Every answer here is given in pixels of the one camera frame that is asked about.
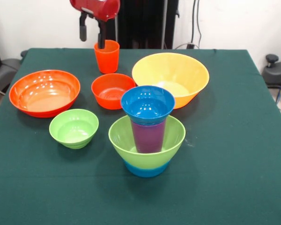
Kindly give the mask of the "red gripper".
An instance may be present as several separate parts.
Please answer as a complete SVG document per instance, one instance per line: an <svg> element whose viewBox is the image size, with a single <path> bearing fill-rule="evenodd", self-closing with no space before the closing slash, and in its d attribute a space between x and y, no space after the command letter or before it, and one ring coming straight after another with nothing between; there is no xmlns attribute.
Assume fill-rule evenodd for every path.
<svg viewBox="0 0 281 225"><path fill-rule="evenodd" d="M87 40L87 27L85 21L89 15L91 18L96 18L99 26L98 48L105 48L106 39L106 21L117 16L120 9L119 0L70 0L73 8L80 11L79 31L80 40Z"/></svg>

